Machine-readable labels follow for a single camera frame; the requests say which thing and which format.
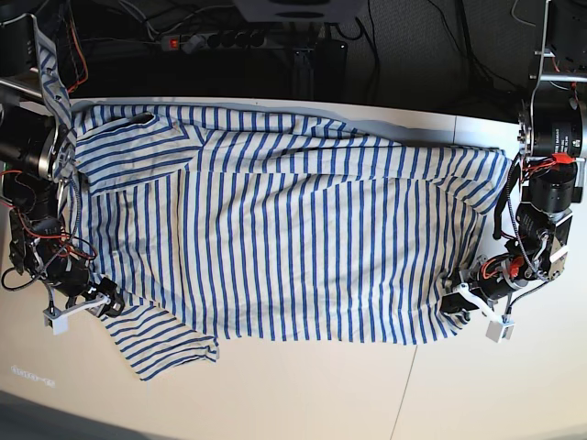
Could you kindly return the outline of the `image-right robot arm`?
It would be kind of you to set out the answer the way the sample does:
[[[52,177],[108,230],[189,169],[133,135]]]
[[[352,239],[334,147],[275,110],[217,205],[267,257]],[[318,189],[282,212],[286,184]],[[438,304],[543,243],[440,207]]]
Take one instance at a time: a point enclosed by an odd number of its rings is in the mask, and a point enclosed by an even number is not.
[[[455,277],[445,314],[481,310],[508,325],[515,304],[563,271],[572,204],[586,193],[586,4],[543,1],[519,114],[519,151],[493,210],[504,253],[479,257]]]

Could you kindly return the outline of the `image-left robot arm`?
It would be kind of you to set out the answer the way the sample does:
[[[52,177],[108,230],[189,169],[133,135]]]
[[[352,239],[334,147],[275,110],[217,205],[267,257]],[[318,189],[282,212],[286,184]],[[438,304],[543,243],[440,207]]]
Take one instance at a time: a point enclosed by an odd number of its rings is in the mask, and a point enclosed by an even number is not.
[[[81,189],[74,168],[76,135],[70,93],[61,80],[57,44],[77,44],[69,1],[4,1],[1,4],[1,202],[9,210],[8,273],[28,275],[49,295],[67,299],[60,310],[49,300],[49,325],[87,310],[117,317],[124,308],[114,282],[93,281],[93,248],[76,225],[67,226],[67,196],[73,219],[81,218]]]

